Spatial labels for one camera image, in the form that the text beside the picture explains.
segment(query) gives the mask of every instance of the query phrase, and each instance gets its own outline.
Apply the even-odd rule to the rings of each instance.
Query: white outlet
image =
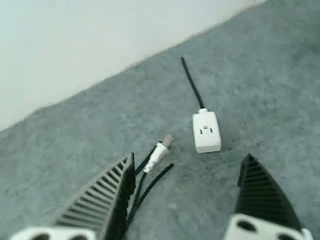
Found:
[[[202,108],[193,115],[192,122],[196,151],[199,154],[220,151],[222,144],[216,114]]]

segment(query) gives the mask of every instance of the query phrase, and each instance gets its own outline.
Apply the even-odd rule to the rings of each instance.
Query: cable end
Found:
[[[166,148],[169,148],[170,145],[173,143],[174,141],[174,137],[172,136],[172,134],[168,134],[167,136],[165,136],[165,138],[162,141],[162,145],[165,146]]]

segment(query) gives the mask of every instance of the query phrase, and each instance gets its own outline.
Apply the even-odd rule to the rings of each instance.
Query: gray carpet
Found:
[[[197,154],[191,116],[216,112],[222,151]],[[175,167],[146,198],[129,240],[223,239],[250,152],[320,239],[320,1],[272,0],[0,133],[0,239],[46,224],[102,168],[141,162],[173,133]]]

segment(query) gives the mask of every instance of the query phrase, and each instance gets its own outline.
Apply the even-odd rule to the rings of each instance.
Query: white plug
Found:
[[[156,147],[151,154],[149,161],[143,169],[146,174],[148,174],[167,153],[169,153],[168,147],[172,144],[173,141],[173,136],[171,134],[168,134],[167,136],[165,136],[162,142],[158,142],[156,144]]]
[[[216,114],[201,108],[193,115],[193,136],[196,151],[201,153],[221,150],[221,136]]]

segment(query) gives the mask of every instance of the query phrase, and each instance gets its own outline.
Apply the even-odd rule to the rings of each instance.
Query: black cable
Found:
[[[145,157],[145,159],[140,163],[140,165],[135,169],[135,175],[137,176],[141,170],[147,165],[149,158],[151,154],[154,152],[156,149],[156,145],[153,147],[153,149],[149,152],[149,154]]]
[[[134,199],[133,199],[133,204],[132,204],[131,210],[130,210],[129,215],[128,215],[128,219],[132,219],[133,216],[135,215],[136,208],[137,208],[137,203],[138,203],[139,197],[140,197],[140,192],[141,192],[142,185],[144,183],[144,180],[145,180],[146,176],[147,176],[147,174],[144,172],[142,177],[141,177],[141,179],[140,179],[138,188],[136,190],[136,193],[135,193],[135,196],[134,196]]]
[[[142,204],[142,202],[144,201],[144,199],[146,198],[146,196],[148,195],[148,193],[150,192],[150,190],[154,187],[154,185],[170,170],[172,169],[174,166],[173,163],[171,163],[169,166],[167,166],[164,170],[162,170],[162,172],[159,173],[158,176],[156,176],[153,181],[149,184],[149,186],[146,188],[146,190],[143,192],[143,194],[141,195],[140,199],[137,201],[135,208],[132,208],[130,211],[130,214],[128,216],[128,221],[127,221],[127,227],[129,227],[130,223],[132,222],[138,208],[140,207],[140,205]]]
[[[188,80],[189,80],[189,82],[191,84],[191,87],[193,89],[193,92],[194,92],[194,94],[196,96],[196,99],[199,102],[200,108],[204,109],[205,108],[204,101],[202,100],[202,97],[201,97],[201,95],[200,95],[200,93],[199,93],[199,91],[198,91],[198,89],[197,89],[197,87],[195,85],[195,82],[194,82],[194,80],[192,79],[192,77],[190,75],[189,69],[187,67],[186,60],[183,57],[181,57],[181,62],[182,62],[182,66],[184,68],[185,74],[186,74],[186,76],[187,76],[187,78],[188,78]]]

